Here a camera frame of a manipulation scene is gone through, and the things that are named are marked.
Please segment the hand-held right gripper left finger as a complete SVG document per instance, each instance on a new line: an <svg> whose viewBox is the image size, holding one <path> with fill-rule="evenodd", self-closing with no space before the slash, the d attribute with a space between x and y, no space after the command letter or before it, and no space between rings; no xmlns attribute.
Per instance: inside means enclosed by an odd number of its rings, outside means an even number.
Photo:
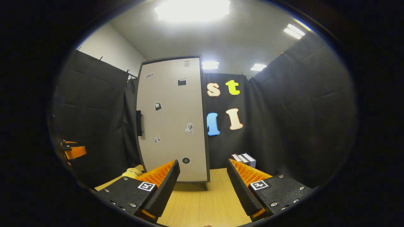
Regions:
<svg viewBox="0 0 404 227"><path fill-rule="evenodd" d="M136 178L123 176L95 195L132 216L156 222L163 215L179 174L179 162L173 160Z"/></svg>

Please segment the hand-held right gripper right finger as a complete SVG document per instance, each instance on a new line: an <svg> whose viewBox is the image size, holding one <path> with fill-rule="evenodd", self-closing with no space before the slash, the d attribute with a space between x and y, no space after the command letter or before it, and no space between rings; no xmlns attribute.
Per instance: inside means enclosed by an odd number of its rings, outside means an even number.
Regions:
<svg viewBox="0 0 404 227"><path fill-rule="evenodd" d="M293 208L313 193L312 187L286 174L272 176L233 159L227 160L227 173L252 222Z"/></svg>

